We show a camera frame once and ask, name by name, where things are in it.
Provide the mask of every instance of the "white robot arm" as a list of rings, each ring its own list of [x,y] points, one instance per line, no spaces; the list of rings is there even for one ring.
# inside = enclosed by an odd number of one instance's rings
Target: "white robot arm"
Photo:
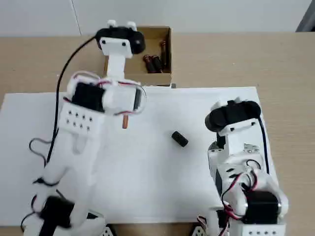
[[[136,31],[135,24],[129,22],[127,27],[116,27],[115,21],[109,21],[108,28],[100,30],[95,38],[103,53],[109,56],[107,77],[101,79],[91,72],[78,71],[68,83],[52,158],[43,175],[34,182],[39,184],[39,191],[32,208],[43,220],[37,232],[39,236],[55,235],[57,226],[71,229],[71,235],[86,236],[87,229],[88,235],[100,235],[105,219],[87,222],[87,215],[97,178],[95,161],[102,127],[107,116],[138,114],[145,106],[144,89],[139,83],[124,78],[125,59],[145,48],[143,35]],[[70,169],[76,178],[74,203],[53,197]],[[34,230],[26,228],[24,235],[33,236]]]
[[[288,199],[269,174],[260,113],[257,103],[237,98],[216,103],[205,119],[207,128],[217,133],[208,158],[223,206],[210,210],[208,219],[199,219],[207,235],[285,234]],[[264,157],[258,146],[244,144],[239,136],[257,124],[263,133]]]

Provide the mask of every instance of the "wooden table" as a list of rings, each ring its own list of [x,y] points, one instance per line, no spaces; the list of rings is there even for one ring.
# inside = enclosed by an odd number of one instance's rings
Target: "wooden table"
[[[56,78],[85,37],[0,38],[0,99],[6,92],[54,91]],[[281,188],[290,200],[287,235],[312,235],[315,195],[315,34],[174,34],[177,87],[256,86]],[[104,58],[89,45],[71,63],[102,74]],[[188,236],[191,224],[117,225],[124,236]],[[19,236],[3,227],[0,236]]]

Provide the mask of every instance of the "electrical cable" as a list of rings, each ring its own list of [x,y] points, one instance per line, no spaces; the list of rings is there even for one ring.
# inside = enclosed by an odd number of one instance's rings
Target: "electrical cable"
[[[269,174],[269,161],[268,161],[268,152],[267,152],[266,132],[265,132],[265,128],[260,117],[258,117],[258,122],[261,129],[262,140],[264,142],[264,156],[265,156],[266,172],[267,174]]]
[[[27,218],[29,218],[30,216],[32,216],[34,214],[35,214],[35,212],[32,211],[31,213],[29,213],[26,216],[24,216],[24,218],[22,219],[21,224],[20,224],[20,228],[21,228],[22,232],[24,232],[24,230],[25,230],[24,226],[23,226],[24,221],[26,221]]]
[[[55,144],[55,139],[57,136],[57,128],[58,128],[58,109],[59,109],[59,90],[60,90],[60,84],[61,81],[63,79],[63,74],[65,72],[65,70],[67,69],[69,63],[71,62],[71,60],[73,59],[73,57],[82,49],[84,48],[88,43],[90,43],[91,41],[93,41],[95,39],[95,35],[93,37],[91,37],[90,39],[88,39],[87,41],[85,41],[81,46],[79,46],[69,57],[69,59],[67,60],[67,62],[65,63],[65,65],[63,66],[63,70],[61,71],[61,74],[59,76],[59,79],[57,81],[57,87],[56,87],[56,107],[55,107],[55,121],[54,121],[54,130],[53,130],[53,135],[52,135],[52,141],[50,144],[50,148],[49,148],[49,152],[47,155],[47,163],[50,161],[51,158],[51,154],[53,152],[53,148],[54,148],[54,144]]]
[[[246,161],[246,165],[247,165],[247,166],[250,166],[250,165],[248,164],[250,161],[255,162],[256,165],[258,166],[258,168],[261,170],[261,165],[260,165],[260,163],[259,163],[258,161],[256,161],[256,160],[254,160],[254,159],[248,159],[248,160]]]

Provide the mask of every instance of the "brown cardboard box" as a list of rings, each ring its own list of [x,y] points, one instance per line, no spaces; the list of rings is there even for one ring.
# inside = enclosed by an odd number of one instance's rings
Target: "brown cardboard box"
[[[163,27],[138,27],[138,31],[144,34],[146,49],[143,53],[134,55],[132,59],[126,59],[125,78],[140,82],[142,85],[170,86],[172,74],[171,56],[171,28]],[[143,56],[161,55],[160,42],[166,41],[168,54],[168,69],[163,74],[149,74],[147,72]],[[105,74],[107,71],[108,57],[105,60]]]

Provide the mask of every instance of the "white paper sheet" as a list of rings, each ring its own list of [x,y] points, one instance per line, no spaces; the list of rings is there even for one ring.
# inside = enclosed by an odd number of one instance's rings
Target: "white paper sheet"
[[[109,223],[194,221],[209,207],[220,206],[207,159],[216,134],[205,127],[204,119],[219,98],[241,95],[259,102],[256,89],[146,91],[146,109],[129,118],[128,129],[121,128],[122,117],[106,119],[91,209],[104,214]],[[0,225],[19,225],[30,211],[36,188],[32,181],[42,174],[43,162],[28,150],[28,144],[33,137],[51,139],[54,107],[54,93],[16,93],[4,98],[0,112]],[[175,130],[189,140],[186,147],[171,139]],[[241,138],[263,147],[258,126]],[[47,153],[49,147],[37,144],[34,148]],[[275,176],[270,154],[269,159]],[[68,175],[60,190],[75,200],[71,183]]]

